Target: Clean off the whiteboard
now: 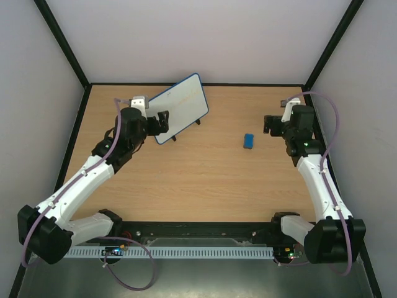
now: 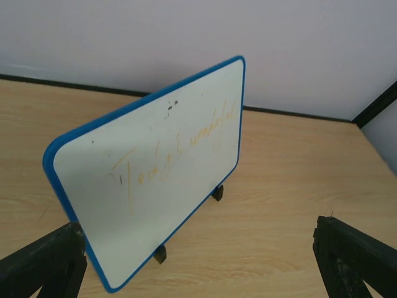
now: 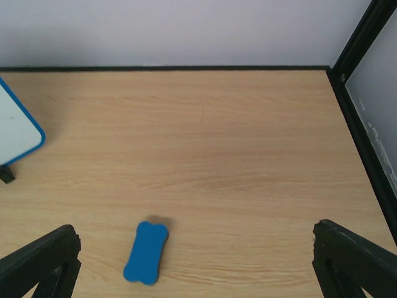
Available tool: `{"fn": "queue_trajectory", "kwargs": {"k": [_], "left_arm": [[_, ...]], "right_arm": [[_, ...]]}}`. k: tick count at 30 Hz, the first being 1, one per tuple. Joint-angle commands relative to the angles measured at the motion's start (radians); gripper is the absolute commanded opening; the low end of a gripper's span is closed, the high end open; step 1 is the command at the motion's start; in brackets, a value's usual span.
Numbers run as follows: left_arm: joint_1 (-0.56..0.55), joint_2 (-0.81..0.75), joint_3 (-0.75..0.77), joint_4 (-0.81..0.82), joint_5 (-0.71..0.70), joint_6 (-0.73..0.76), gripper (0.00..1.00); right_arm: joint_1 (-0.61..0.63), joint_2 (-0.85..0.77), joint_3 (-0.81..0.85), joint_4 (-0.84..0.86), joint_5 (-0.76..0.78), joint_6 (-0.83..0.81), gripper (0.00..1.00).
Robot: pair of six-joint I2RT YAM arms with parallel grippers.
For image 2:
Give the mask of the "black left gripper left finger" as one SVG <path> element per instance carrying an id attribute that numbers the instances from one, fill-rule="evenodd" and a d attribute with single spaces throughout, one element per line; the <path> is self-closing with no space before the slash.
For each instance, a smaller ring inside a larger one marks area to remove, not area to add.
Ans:
<path id="1" fill-rule="evenodd" d="M 70 222 L 1 260 L 1 297 L 77 297 L 87 268 L 84 233 Z"/>

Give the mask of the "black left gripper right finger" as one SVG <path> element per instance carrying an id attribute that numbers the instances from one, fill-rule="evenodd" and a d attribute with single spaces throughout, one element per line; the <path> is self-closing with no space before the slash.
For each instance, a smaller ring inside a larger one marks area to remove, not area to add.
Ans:
<path id="1" fill-rule="evenodd" d="M 329 297 L 396 297 L 396 249 L 335 217 L 319 216 L 313 238 Z"/>

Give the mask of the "blue framed whiteboard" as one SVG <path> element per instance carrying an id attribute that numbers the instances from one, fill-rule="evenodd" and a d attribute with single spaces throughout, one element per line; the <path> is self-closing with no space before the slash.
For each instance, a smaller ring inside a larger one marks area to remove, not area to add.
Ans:
<path id="1" fill-rule="evenodd" d="M 232 57 L 60 135 L 43 170 L 109 293 L 236 169 L 246 61 Z"/>

